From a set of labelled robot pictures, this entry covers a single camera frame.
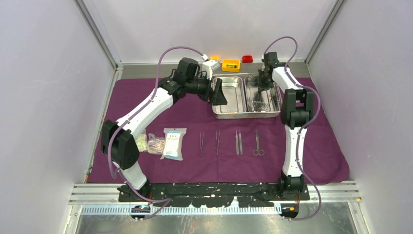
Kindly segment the steel instrument tray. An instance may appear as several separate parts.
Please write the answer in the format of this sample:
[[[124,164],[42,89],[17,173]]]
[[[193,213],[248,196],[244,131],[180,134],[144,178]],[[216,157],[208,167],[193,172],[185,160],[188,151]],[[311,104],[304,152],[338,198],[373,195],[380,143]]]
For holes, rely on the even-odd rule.
[[[212,107],[217,119],[272,118],[280,114],[282,99],[277,84],[274,84],[273,88],[262,92],[262,99],[265,104],[268,103],[272,95],[277,96],[276,110],[274,112],[254,112],[252,100],[258,91],[257,73],[215,75],[212,78],[213,85],[216,78],[222,79],[223,93],[227,100],[227,105]]]

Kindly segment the orange yellow toy block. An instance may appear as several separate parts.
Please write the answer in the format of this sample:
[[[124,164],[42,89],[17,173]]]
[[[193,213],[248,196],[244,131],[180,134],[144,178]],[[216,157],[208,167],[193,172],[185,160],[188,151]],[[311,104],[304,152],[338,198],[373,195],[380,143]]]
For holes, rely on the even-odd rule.
[[[224,59],[222,62],[222,71],[238,73],[240,71],[241,61],[233,59]]]

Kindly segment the steel tweezers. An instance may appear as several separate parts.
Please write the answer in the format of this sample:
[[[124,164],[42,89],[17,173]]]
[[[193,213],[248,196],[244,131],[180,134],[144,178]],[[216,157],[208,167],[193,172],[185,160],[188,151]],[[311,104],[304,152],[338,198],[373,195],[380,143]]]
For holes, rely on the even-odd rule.
[[[215,132],[216,136],[216,155],[219,155],[219,144],[220,144],[220,130],[216,130]]]
[[[204,133],[200,132],[200,157],[203,155]]]

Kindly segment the steel surgical scissors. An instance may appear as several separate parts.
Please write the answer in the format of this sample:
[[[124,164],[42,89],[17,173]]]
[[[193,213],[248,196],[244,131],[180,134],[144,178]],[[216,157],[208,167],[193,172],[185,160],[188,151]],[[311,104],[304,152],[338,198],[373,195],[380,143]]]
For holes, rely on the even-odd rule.
[[[252,108],[254,112],[261,112],[264,110],[265,103],[262,99],[262,89],[258,89],[255,98],[252,100]]]
[[[258,129],[256,130],[255,139],[256,139],[256,149],[253,150],[253,155],[263,156],[264,155],[264,150],[260,148],[260,140],[259,140],[259,131],[258,131]]]

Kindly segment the purple cloth wrap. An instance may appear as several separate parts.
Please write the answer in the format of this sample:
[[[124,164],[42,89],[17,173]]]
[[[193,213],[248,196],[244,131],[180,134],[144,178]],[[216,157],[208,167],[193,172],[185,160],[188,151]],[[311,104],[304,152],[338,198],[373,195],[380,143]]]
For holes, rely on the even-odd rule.
[[[216,119],[212,107],[196,95],[187,95],[159,115],[147,128],[157,137],[165,128],[186,128],[182,161],[141,153],[142,172],[153,183],[276,182],[285,159],[286,134],[279,117]],[[256,130],[263,156],[253,155]],[[216,155],[216,130],[220,130]],[[236,154],[235,130],[242,134],[243,154]],[[204,133],[200,157],[200,132]],[[340,150],[323,110],[305,137],[303,169],[316,184],[342,182],[349,178],[349,165]]]

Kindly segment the white sterile pouch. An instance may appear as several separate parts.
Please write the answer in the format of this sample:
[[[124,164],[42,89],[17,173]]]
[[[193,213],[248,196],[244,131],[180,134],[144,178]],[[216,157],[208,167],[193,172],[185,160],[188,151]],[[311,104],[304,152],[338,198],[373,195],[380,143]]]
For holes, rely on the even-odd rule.
[[[183,137],[187,133],[186,128],[165,128],[165,145],[161,159],[182,161]]]

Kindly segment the pink clear packet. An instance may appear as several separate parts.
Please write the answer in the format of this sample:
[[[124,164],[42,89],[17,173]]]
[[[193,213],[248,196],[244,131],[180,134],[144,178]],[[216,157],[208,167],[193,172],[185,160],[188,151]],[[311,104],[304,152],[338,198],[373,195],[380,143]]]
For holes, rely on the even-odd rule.
[[[148,153],[152,155],[161,155],[165,147],[165,138],[158,137],[154,134],[148,134],[147,149]]]

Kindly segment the green packet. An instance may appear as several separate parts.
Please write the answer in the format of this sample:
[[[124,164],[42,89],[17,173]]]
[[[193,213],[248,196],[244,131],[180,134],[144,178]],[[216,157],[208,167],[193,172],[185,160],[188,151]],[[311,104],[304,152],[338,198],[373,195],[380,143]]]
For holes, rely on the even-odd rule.
[[[146,133],[142,133],[138,136],[138,139],[135,141],[139,152],[146,152],[148,150],[147,147],[147,135]]]

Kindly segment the steel surgical forceps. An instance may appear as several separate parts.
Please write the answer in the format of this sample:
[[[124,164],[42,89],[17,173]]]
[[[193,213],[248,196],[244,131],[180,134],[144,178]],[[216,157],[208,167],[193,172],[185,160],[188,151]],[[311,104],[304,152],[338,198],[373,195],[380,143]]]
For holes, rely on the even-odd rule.
[[[277,101],[277,96],[274,94],[271,96],[268,103],[265,104],[263,108],[263,112],[274,112],[277,107],[276,101]]]

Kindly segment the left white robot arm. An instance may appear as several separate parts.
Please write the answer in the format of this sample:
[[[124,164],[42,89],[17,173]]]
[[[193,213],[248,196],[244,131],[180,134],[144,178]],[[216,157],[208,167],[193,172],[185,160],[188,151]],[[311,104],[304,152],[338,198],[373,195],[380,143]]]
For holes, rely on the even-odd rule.
[[[117,168],[136,201],[145,201],[150,192],[138,163],[140,152],[135,141],[153,120],[186,94],[197,95],[212,106],[226,105],[222,80],[212,78],[219,66],[215,59],[199,64],[191,58],[182,58],[171,76],[157,81],[150,95],[132,111],[117,121],[103,123],[101,150],[108,157],[110,171],[114,166]]]

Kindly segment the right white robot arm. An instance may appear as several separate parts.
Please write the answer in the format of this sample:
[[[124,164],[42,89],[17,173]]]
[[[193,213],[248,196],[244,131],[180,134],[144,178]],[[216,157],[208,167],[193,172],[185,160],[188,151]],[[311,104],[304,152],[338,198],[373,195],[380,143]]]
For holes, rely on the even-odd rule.
[[[315,92],[293,77],[288,65],[278,60],[276,52],[265,53],[262,62],[258,71],[258,91],[278,85],[283,92],[280,118],[286,130],[286,151],[277,195],[291,200],[303,192],[305,186],[303,148],[308,123],[314,117]]]

